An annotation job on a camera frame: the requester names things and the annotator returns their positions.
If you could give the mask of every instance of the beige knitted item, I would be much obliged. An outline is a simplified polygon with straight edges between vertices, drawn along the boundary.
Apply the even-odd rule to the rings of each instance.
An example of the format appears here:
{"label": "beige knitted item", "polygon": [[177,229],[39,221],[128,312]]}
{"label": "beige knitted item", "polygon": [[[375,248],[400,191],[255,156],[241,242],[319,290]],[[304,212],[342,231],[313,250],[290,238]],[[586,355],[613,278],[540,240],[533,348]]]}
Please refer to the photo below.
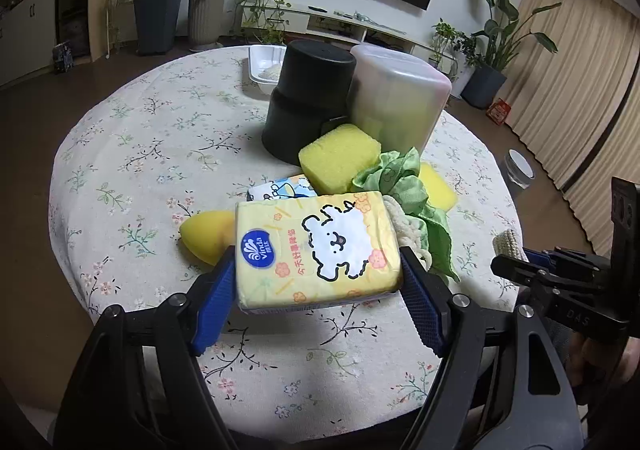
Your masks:
{"label": "beige knitted item", "polygon": [[424,266],[424,269],[429,271],[431,267],[431,253],[422,249],[420,243],[420,230],[415,224],[414,218],[408,216],[402,211],[398,202],[389,195],[383,195],[382,200],[385,202],[386,211],[391,218],[391,224],[396,231],[396,237],[398,238],[398,246],[408,246],[418,257],[418,260]]}
{"label": "beige knitted item", "polygon": [[529,261],[516,232],[513,230],[504,230],[494,237],[494,251],[496,255],[509,255],[526,262]]}

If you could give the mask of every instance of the beige curtain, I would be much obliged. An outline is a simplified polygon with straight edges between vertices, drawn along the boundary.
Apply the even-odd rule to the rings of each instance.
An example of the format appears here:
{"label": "beige curtain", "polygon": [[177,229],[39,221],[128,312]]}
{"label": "beige curtain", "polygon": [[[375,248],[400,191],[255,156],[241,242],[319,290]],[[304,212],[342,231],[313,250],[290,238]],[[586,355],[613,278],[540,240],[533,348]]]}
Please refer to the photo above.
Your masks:
{"label": "beige curtain", "polygon": [[640,26],[612,0],[522,0],[520,14],[526,18],[534,8],[556,2],[562,6],[529,22],[533,32],[543,31],[556,42],[559,53],[549,53],[533,37],[524,39],[498,96],[512,107],[507,124],[560,188],[628,88],[640,51]]}
{"label": "beige curtain", "polygon": [[604,146],[565,194],[598,255],[611,249],[612,176],[640,184],[640,77]]}

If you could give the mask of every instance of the tall leafy plant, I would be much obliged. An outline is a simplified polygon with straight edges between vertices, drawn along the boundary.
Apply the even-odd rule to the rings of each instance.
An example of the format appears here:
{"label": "tall leafy plant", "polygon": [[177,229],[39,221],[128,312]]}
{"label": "tall leafy plant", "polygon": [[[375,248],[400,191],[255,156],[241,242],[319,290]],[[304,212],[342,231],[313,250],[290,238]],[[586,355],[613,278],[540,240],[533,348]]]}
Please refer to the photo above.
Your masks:
{"label": "tall leafy plant", "polygon": [[290,8],[291,4],[285,0],[236,0],[236,4],[240,6],[240,12],[244,16],[245,27],[263,30],[262,42],[284,43],[284,28],[289,21],[283,19],[283,8]]}
{"label": "tall leafy plant", "polygon": [[518,50],[522,40],[528,36],[534,36],[538,43],[547,51],[557,53],[558,48],[553,40],[541,31],[525,33],[516,38],[522,27],[533,18],[534,15],[543,11],[553,10],[562,5],[556,2],[550,6],[542,6],[531,12],[524,22],[520,23],[520,13],[509,0],[485,0],[489,6],[490,19],[484,23],[484,29],[472,34],[473,37],[484,36],[488,39],[486,52],[480,59],[485,64],[497,71],[503,71],[505,67],[518,55]]}

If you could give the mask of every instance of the white cabinet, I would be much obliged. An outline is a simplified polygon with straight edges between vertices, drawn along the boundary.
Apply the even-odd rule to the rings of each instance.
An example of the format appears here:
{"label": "white cabinet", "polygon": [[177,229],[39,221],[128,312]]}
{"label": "white cabinet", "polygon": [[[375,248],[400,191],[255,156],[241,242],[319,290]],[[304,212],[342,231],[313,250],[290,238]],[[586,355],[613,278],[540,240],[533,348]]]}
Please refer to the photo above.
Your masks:
{"label": "white cabinet", "polygon": [[0,20],[0,85],[53,63],[56,0],[23,0]]}

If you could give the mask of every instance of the tv stand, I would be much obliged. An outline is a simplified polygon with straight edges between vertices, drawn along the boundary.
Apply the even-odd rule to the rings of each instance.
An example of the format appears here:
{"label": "tv stand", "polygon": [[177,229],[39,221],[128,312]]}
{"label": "tv stand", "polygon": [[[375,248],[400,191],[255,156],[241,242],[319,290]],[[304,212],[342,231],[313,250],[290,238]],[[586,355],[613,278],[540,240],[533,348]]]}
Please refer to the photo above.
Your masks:
{"label": "tv stand", "polygon": [[[263,17],[257,23],[248,23],[251,15],[250,8],[254,8],[254,6],[244,4],[241,8],[241,28],[264,28],[264,24],[262,24],[262,22],[265,22]],[[276,10],[276,8],[274,6],[267,7],[266,17],[271,20],[268,10]],[[373,43],[409,53],[425,61],[429,61],[435,55],[434,49],[420,40],[370,22],[361,22],[350,16],[335,14],[325,8],[292,4],[290,8],[281,8],[281,11],[283,15],[278,21],[282,23],[281,29],[288,34],[316,38],[347,49],[350,49],[354,44]],[[448,73],[453,65],[456,64],[456,61],[446,53],[443,53],[442,57],[440,70]]]}

